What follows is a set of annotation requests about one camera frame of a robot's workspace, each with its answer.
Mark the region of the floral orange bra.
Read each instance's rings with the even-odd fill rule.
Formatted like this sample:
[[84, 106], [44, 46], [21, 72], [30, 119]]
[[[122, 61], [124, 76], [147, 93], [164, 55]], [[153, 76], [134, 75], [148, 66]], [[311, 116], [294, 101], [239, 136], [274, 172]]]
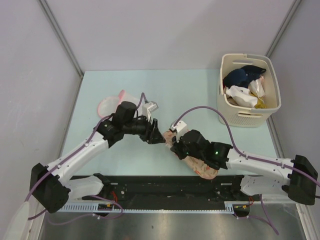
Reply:
[[[165, 131], [162, 135], [165, 138], [165, 146], [169, 149], [173, 145], [173, 137], [176, 137], [177, 135], [179, 137], [182, 136], [181, 133], [176, 134], [171, 132], [170, 129]], [[218, 175], [218, 170], [209, 167], [206, 163], [204, 163], [203, 160], [194, 158], [192, 156], [187, 156], [181, 161], [203, 179], [213, 180]]]

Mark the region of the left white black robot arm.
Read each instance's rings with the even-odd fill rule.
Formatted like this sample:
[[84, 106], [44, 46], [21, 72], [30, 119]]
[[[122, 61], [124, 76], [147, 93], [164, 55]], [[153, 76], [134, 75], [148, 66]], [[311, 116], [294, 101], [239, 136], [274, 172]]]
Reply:
[[138, 107], [123, 101], [114, 113], [102, 118], [91, 135], [73, 152], [47, 164], [36, 164], [31, 170], [29, 194], [49, 213], [60, 210], [69, 199], [95, 195], [100, 200], [110, 196], [111, 188], [101, 174], [73, 180], [74, 174], [98, 154], [121, 141], [125, 135], [137, 135], [149, 145], [163, 144], [165, 139], [158, 128], [158, 121], [151, 113], [158, 109], [154, 101], [142, 106], [142, 114], [136, 116]]

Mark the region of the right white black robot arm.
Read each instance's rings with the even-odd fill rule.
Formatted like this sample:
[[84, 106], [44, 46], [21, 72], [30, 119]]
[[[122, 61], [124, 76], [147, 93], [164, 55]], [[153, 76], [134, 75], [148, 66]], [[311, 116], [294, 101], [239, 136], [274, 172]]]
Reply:
[[253, 195], [286, 195], [299, 204], [315, 204], [318, 172], [302, 155], [294, 159], [265, 159], [230, 144], [210, 142], [197, 130], [188, 130], [183, 135], [169, 130], [164, 138], [170, 150], [204, 179], [213, 179], [220, 169], [255, 174], [255, 177], [242, 176], [230, 188], [231, 196], [237, 201]]

